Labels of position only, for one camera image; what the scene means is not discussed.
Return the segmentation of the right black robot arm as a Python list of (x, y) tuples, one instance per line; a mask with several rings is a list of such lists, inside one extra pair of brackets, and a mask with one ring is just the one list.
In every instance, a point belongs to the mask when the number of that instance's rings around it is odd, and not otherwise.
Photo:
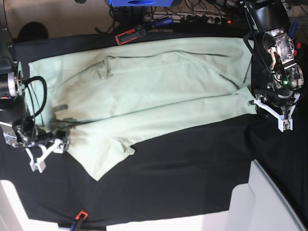
[[(0, 2), (0, 127), (5, 142), (16, 149), (25, 150), (32, 171), (42, 173), (45, 159), (51, 154), (63, 154), (69, 147), (66, 132), (51, 132), (44, 125), (36, 125), (36, 117), (47, 102), (47, 84), (41, 76), (25, 79), (21, 62), (12, 57), (13, 39), (8, 29), (4, 1)], [(29, 110), (25, 91), (33, 81), (43, 86), (43, 101), (38, 110)]]

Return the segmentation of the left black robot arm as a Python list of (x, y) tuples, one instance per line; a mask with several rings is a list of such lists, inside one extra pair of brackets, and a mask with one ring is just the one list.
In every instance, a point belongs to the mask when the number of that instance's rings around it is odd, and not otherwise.
[(281, 132), (293, 129), (292, 115), (303, 95), (304, 76), (295, 61), (295, 45), (289, 36), (287, 27), (289, 17), (284, 5), (279, 0), (242, 0), (250, 32), (243, 38), (252, 56), (260, 48), (248, 43), (250, 38), (262, 35), (265, 52), (271, 63), (266, 63), (261, 55), (255, 60), (265, 69), (271, 81), (263, 89), (255, 89), (255, 99), (250, 104), (257, 106), (274, 116)]

